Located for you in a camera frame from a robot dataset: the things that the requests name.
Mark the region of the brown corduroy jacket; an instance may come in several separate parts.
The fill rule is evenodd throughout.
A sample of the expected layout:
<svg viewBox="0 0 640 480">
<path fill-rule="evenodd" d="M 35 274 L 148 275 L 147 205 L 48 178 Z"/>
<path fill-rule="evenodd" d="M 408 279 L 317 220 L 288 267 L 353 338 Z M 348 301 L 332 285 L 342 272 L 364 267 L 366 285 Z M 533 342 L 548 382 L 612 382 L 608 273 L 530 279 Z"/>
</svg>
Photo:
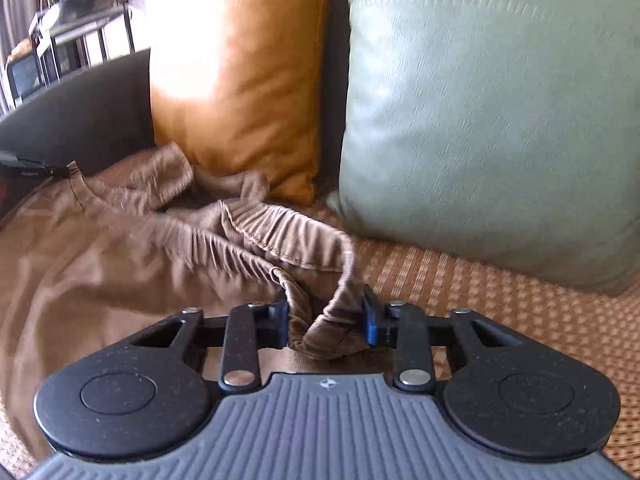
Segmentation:
<svg viewBox="0 0 640 480">
<path fill-rule="evenodd" d="M 1 399 L 32 456 L 49 452 L 32 412 L 48 376 L 185 308 L 284 295 L 286 370 L 364 348 L 354 244 L 267 193 L 256 172 L 213 177 L 167 145 L 92 178 L 73 168 L 2 219 Z"/>
</svg>

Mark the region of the orange leather cushion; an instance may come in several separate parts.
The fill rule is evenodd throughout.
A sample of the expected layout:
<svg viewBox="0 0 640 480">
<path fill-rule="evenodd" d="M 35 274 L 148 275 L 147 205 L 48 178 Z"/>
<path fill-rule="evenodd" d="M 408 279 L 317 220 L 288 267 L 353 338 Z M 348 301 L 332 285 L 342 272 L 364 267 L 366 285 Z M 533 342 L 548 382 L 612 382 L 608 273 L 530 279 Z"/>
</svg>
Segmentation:
<svg viewBox="0 0 640 480">
<path fill-rule="evenodd" d="M 330 0 L 155 0 L 154 140 L 215 176 L 261 172 L 308 205 L 320 166 L 320 80 Z"/>
</svg>

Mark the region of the green leather cushion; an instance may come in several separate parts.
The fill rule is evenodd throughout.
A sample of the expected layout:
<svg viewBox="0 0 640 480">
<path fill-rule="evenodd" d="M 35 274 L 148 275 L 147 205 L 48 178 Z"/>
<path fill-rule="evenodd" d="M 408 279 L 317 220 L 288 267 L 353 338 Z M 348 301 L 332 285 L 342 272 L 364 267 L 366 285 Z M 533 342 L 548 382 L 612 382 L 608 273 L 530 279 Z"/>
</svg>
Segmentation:
<svg viewBox="0 0 640 480">
<path fill-rule="evenodd" d="M 639 0 L 348 0 L 349 229 L 617 295 L 639 265 Z"/>
</svg>

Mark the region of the woven brown seat mat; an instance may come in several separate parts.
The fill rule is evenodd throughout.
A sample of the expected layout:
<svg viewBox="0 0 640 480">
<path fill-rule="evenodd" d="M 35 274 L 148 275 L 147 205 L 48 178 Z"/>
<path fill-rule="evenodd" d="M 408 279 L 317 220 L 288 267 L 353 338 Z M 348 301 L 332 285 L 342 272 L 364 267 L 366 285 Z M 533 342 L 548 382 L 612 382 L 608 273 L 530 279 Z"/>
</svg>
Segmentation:
<svg viewBox="0 0 640 480">
<path fill-rule="evenodd" d="M 299 212 L 344 233 L 326 208 Z M 638 474 L 637 286 L 616 297 L 588 294 L 430 250 L 348 237 L 361 283 L 382 300 L 405 300 L 432 315 L 468 307 L 607 374 L 620 393 L 622 409 L 606 452 L 630 474 Z M 18 476 L 40 462 L 12 429 L 2 399 L 1 461 Z"/>
</svg>

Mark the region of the black leather sofa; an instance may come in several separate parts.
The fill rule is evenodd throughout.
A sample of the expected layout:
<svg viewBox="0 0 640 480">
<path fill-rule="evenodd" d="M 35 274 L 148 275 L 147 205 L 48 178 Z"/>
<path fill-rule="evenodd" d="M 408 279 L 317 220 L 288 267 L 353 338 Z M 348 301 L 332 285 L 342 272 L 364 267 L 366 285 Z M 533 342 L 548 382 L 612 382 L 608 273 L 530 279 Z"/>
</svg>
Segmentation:
<svg viewBox="0 0 640 480">
<path fill-rule="evenodd" d="M 317 194 L 337 188 L 349 66 L 347 0 L 331 0 L 321 79 Z M 92 176 L 152 146 L 150 51 L 85 68 L 41 90 L 1 119 L 1 147 Z"/>
</svg>

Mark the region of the black metal side table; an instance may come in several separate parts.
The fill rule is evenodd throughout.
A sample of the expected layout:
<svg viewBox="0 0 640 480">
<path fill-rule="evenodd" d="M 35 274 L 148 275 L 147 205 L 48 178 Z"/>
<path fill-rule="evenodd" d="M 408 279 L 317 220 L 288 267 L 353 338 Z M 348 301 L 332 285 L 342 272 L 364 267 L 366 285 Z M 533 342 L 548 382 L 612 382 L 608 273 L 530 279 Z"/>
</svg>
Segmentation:
<svg viewBox="0 0 640 480">
<path fill-rule="evenodd" d="M 134 35 L 128 3 L 120 0 L 60 0 L 34 15 L 28 37 L 10 54 L 3 72 L 3 91 L 9 107 L 20 106 L 40 89 L 91 65 L 87 37 L 98 37 L 100 57 L 108 59 L 104 29 L 124 21 L 128 49 Z"/>
</svg>

